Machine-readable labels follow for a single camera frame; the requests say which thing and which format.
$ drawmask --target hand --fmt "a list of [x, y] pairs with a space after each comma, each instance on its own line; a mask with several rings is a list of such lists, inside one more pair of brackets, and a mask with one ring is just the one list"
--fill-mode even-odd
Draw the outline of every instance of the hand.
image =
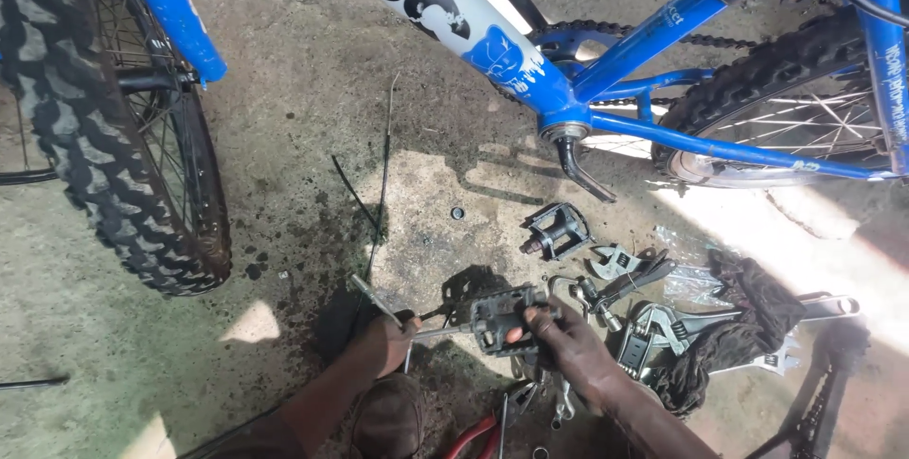
[[562, 318], [553, 320], [549, 312], [531, 306], [524, 311], [531, 333], [549, 346], [556, 368], [585, 398], [588, 409], [606, 411], [609, 393], [616, 386], [625, 388], [630, 378], [581, 315], [555, 296], [549, 296], [548, 304], [559, 308]]
[[420, 318], [414, 317], [403, 324], [402, 331], [391, 317], [381, 315], [347, 346], [342, 357], [355, 363], [355, 368], [374, 370], [375, 379], [384, 377], [403, 363], [410, 342], [422, 325]]

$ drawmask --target pliers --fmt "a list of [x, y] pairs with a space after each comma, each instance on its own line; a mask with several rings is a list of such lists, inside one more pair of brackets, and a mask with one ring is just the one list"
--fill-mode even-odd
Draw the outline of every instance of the pliers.
[[524, 413], [527, 406], [530, 404], [530, 400], [534, 398], [538, 387], [539, 384], [533, 381], [525, 381], [518, 384], [517, 387], [508, 394], [505, 421], [500, 421], [501, 411], [493, 412], [486, 418], [483, 418], [483, 420], [475, 423], [466, 431], [461, 432], [461, 435], [457, 437], [451, 450], [446, 453], [444, 458], [455, 459], [475, 437], [486, 431], [492, 430], [489, 437], [486, 438], [486, 445], [483, 446], [483, 452], [476, 456], [476, 459], [491, 459], [503, 429], [515, 424], [517, 417]]

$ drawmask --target blue bicycle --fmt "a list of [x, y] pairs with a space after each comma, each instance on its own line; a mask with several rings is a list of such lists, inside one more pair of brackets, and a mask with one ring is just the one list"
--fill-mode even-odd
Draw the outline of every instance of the blue bicycle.
[[[595, 130], [653, 141], [656, 168], [690, 184], [909, 175], [900, 0], [844, 0], [761, 45], [693, 34], [741, 0], [671, 0], [633, 27], [550, 24], [531, 0], [509, 0], [526, 36], [488, 0], [383, 1], [529, 106], [565, 175], [602, 201], [615, 197], [574, 157]], [[0, 0], [0, 13], [4, 80], [99, 238], [166, 293], [222, 282], [226, 209], [196, 86], [226, 67], [190, 0]], [[585, 40], [605, 53], [581, 58]], [[716, 69], [628, 78], [676, 42], [750, 52]], [[689, 88], [652, 97], [670, 86]], [[628, 102], [636, 118], [609, 112]], [[657, 104], [668, 107], [658, 120]]]

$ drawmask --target bicycle frame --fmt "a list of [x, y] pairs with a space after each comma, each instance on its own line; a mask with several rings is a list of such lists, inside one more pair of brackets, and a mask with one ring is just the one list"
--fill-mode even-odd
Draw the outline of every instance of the bicycle frame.
[[[189, 0], [146, 0], [162, 27], [204, 81], [217, 81], [223, 62]], [[538, 116], [541, 135], [577, 126], [628, 134], [667, 147], [733, 162], [767, 165], [862, 180], [909, 175], [903, 29], [861, 13], [871, 78], [892, 171], [874, 171], [728, 141], [697, 138], [653, 123], [649, 95], [658, 88], [692, 84], [712, 70], [676, 70], [638, 81], [629, 74], [726, 8], [722, 0], [671, 0], [606, 53], [569, 79], [521, 35], [488, 0], [383, 0], [433, 39], [451, 49]], [[900, 10], [899, 0], [874, 0]], [[592, 101], [638, 98], [638, 119], [591, 109]]]

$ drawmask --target dirty floor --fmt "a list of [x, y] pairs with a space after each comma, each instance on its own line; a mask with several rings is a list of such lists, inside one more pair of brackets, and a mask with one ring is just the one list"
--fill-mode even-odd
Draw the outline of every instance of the dirty floor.
[[[620, 23], [665, 1], [536, 0], [553, 21]], [[748, 1], [699, 32], [761, 40], [806, 19], [805, 9], [768, 2]], [[443, 286], [464, 277], [517, 286], [581, 274], [583, 254], [544, 263], [518, 252], [519, 225], [554, 201], [582, 209], [600, 243], [660, 246], [656, 225], [710, 237], [797, 293], [859, 298], [873, 346], [849, 384], [830, 458], [909, 456], [907, 188], [836, 182], [773, 194], [693, 188], [682, 197], [638, 143], [582, 158], [619, 196], [603, 205], [560, 175], [526, 109], [378, 1], [195, 4], [230, 67], [203, 98], [232, 218], [233, 275], [204, 296], [162, 298], [94, 240], [62, 184], [0, 190], [0, 379], [72, 376], [62, 388], [0, 394], [0, 456], [171, 459], [321, 372], [347, 338], [339, 330], [356, 297], [346, 279], [363, 271], [371, 242], [330, 156], [374, 208], [394, 77], [387, 241], [374, 267], [393, 308], [433, 311]], [[642, 72], [735, 57], [676, 46]], [[2, 105], [6, 116], [11, 102]], [[462, 221], [449, 217], [455, 206], [466, 211]], [[818, 216], [827, 219], [813, 222]], [[662, 298], [662, 286], [646, 295]], [[802, 364], [785, 378], [715, 376], [688, 424], [724, 457], [756, 448], [783, 421], [822, 327], [800, 326]], [[415, 348], [412, 368], [428, 401], [422, 457], [443, 451], [514, 380], [508, 360], [483, 357], [463, 336]], [[551, 397], [535, 401], [508, 434], [506, 456], [528, 456], [536, 445], [553, 458], [608, 456], [592, 437], [596, 419], [581, 412], [551, 432], [552, 411]], [[346, 440], [343, 428], [321, 455], [341, 456]]]

